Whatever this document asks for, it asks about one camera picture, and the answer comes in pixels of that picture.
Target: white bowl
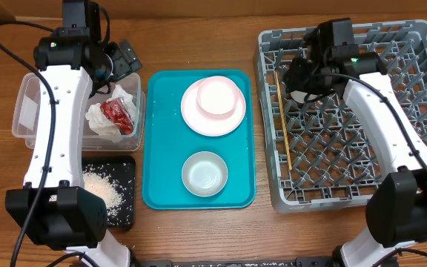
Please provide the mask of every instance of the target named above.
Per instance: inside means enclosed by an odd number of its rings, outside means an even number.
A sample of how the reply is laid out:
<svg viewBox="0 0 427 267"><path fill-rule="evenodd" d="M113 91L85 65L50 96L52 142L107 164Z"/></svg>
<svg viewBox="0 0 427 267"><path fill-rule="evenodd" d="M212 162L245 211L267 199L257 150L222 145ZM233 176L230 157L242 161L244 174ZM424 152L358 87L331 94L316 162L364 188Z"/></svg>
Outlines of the white bowl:
<svg viewBox="0 0 427 267"><path fill-rule="evenodd" d="M199 197L211 197L219 193L227 179L227 165L220 156L212 152L195 153L182 166L184 186Z"/></svg>

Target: wooden stick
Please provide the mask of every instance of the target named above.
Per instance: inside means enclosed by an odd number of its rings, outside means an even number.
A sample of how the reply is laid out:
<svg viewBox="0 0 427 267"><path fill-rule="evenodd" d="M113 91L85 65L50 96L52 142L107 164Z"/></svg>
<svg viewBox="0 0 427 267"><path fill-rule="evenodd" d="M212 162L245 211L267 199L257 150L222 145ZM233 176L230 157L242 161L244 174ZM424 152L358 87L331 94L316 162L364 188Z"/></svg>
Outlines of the wooden stick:
<svg viewBox="0 0 427 267"><path fill-rule="evenodd" d="M278 92L279 114L281 115L282 134L285 136L286 156L288 156L289 171L292 171L293 166L291 165L291 155L289 154L288 130L286 130L285 112L282 109L281 88L279 88L279 78L278 78L279 72L277 70L274 71L274 76L276 78L276 88Z"/></svg>

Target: gray dish rack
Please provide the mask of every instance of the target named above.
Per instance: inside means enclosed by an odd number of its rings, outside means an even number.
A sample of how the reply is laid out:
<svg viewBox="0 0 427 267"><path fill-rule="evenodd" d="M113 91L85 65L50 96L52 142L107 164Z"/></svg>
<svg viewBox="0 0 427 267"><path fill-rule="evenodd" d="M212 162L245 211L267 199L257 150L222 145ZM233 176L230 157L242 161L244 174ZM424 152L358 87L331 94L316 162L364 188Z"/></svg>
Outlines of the gray dish rack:
<svg viewBox="0 0 427 267"><path fill-rule="evenodd" d="M427 144L427 22L354 24L360 51L376 51L403 110ZM325 211L365 205L384 178L360 122L336 95L302 105L286 96L284 143L274 70L279 78L295 56L306 57L302 38L314 27L266 30L255 51L256 86L266 138L271 203L279 213ZM286 149L293 171L288 170Z"/></svg>

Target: clear plastic bin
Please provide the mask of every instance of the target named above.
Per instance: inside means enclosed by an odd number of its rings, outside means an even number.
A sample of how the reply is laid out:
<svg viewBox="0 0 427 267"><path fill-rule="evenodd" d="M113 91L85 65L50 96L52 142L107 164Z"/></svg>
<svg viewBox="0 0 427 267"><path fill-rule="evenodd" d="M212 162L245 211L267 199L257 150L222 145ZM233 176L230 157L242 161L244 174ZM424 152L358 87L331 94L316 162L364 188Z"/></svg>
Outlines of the clear plastic bin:
<svg viewBox="0 0 427 267"><path fill-rule="evenodd" d="M110 136L100 136L93 132L84 117L83 151L135 151L141 145L143 127L145 125L145 94L141 90L141 79L136 73L126 76L118 85L127 93L133 95L137 117L134 121L134 131L130 135L122 135L122 140L113 142ZM92 104L103 103L111 95L95 94L88 100L86 111ZM26 140L26 146L34 149L36 143L37 122L40 104L39 78L33 73L24 76L19 90L13 117L13 135Z"/></svg>

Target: teal tray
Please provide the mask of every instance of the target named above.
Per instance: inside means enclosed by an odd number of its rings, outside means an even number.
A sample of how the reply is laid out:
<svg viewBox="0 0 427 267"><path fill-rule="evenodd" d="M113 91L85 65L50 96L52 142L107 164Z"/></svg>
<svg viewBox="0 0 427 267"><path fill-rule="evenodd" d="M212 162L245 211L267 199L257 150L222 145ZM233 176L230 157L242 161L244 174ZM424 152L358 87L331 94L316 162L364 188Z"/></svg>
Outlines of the teal tray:
<svg viewBox="0 0 427 267"><path fill-rule="evenodd" d="M239 127L224 136L208 137L191 130L182 118L181 99L195 81L226 76L243 92L246 114ZM256 195L251 86L240 70L169 70L154 74L148 84L142 198L154 209L244 208ZM182 184L185 160L200 151L223 158L228 168L225 187L212 197L191 194Z"/></svg>

